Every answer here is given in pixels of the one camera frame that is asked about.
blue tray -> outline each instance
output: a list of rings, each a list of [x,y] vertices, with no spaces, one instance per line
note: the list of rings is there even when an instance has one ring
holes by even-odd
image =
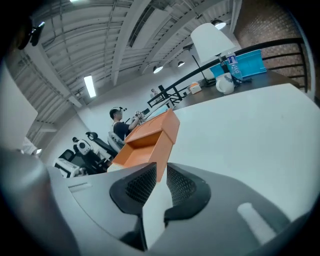
[[[267,72],[264,62],[262,61],[261,50],[254,50],[241,54],[237,56],[236,59],[243,78]],[[210,67],[210,70],[215,78],[224,73],[220,63]]]

white box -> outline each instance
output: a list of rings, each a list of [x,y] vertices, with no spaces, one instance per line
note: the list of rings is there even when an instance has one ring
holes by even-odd
[[[193,82],[189,88],[192,94],[196,94],[201,91],[200,84],[197,82]]]

white cup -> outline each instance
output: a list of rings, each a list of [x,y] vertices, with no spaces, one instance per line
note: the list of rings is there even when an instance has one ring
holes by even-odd
[[[223,94],[231,94],[235,90],[235,85],[230,73],[224,73],[216,78],[216,89]]]

white wall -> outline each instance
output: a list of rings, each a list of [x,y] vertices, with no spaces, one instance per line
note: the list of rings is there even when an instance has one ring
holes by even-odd
[[[167,88],[176,80],[171,68],[164,68],[157,74],[145,74],[106,92],[77,113],[92,132],[98,133],[99,138],[106,141],[113,123],[109,116],[113,107],[127,108],[123,112],[123,121],[126,121],[136,111],[149,108],[147,102],[151,99],[152,88],[158,89],[160,85]]]
[[[53,137],[48,146],[43,150],[40,159],[47,165],[52,166],[54,160],[65,150],[73,151],[73,137],[86,139],[89,129],[81,121],[78,115],[72,117]]]
[[[0,145],[10,150],[22,149],[37,115],[3,63],[0,66]]]

brick wall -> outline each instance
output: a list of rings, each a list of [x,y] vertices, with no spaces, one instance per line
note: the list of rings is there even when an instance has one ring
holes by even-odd
[[[301,34],[286,10],[274,0],[242,0],[240,14],[234,30],[242,48],[264,43],[272,40],[286,38],[300,38]],[[285,44],[261,50],[262,57],[280,54],[296,53],[299,48],[296,44]],[[284,65],[301,64],[300,55],[285,56],[263,61],[265,67],[272,68]],[[309,63],[306,59],[308,70],[308,86],[310,87]],[[274,70],[286,77],[303,75],[303,67],[289,67]],[[293,78],[300,85],[304,85],[304,78]]]

